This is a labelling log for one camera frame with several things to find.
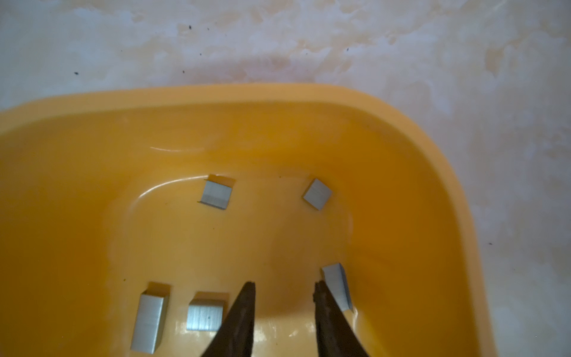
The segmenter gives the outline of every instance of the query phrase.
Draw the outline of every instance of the metal block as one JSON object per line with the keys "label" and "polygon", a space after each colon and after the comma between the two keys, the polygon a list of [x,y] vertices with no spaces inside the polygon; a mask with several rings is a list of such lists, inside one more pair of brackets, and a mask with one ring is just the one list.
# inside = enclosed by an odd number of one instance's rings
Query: metal block
{"label": "metal block", "polygon": [[167,317],[168,296],[141,294],[137,320],[133,331],[133,351],[155,353],[163,337],[164,321]]}
{"label": "metal block", "polygon": [[325,206],[329,197],[331,197],[331,189],[318,179],[313,180],[307,192],[303,195],[303,199],[318,210]]}
{"label": "metal block", "polygon": [[188,306],[186,329],[189,331],[218,331],[222,325],[224,301],[194,299]]}
{"label": "metal block", "polygon": [[331,291],[331,295],[333,295],[339,309],[341,311],[352,310],[353,304],[349,294],[349,285],[347,285],[345,269],[343,269],[341,263],[328,265],[321,268],[321,271],[323,272],[325,284]]}
{"label": "metal block", "polygon": [[200,202],[225,210],[226,207],[228,207],[228,201],[230,201],[231,193],[232,187],[224,186],[223,184],[212,181],[206,181]]}

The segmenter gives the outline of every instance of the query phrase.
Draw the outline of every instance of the shiny metal surface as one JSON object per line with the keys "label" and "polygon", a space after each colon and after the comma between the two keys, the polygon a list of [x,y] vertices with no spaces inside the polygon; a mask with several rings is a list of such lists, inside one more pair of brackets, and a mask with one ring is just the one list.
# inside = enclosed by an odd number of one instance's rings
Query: shiny metal surface
{"label": "shiny metal surface", "polygon": [[303,195],[303,199],[318,210],[325,206],[329,197],[331,197],[331,189],[318,179],[313,180],[311,186]]}
{"label": "shiny metal surface", "polygon": [[341,311],[352,310],[353,304],[349,294],[349,285],[347,284],[345,269],[343,269],[341,263],[328,265],[321,268],[321,271],[323,272],[325,283]]}
{"label": "shiny metal surface", "polygon": [[189,331],[218,331],[222,325],[224,301],[194,299],[188,306],[186,329]]}
{"label": "shiny metal surface", "polygon": [[159,347],[167,315],[167,304],[168,296],[141,294],[131,341],[133,351],[153,354]]}
{"label": "shiny metal surface", "polygon": [[230,201],[232,187],[224,186],[212,181],[206,181],[204,192],[202,193],[201,203],[225,210]]}

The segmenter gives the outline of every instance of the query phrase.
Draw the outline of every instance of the beige and white surface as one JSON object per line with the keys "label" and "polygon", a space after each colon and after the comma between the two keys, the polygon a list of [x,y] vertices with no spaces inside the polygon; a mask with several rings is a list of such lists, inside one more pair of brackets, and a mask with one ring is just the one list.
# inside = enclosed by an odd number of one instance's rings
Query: beige and white surface
{"label": "beige and white surface", "polygon": [[571,356],[570,41],[568,0],[0,0],[0,109],[197,83],[377,96],[465,188],[500,355]]}

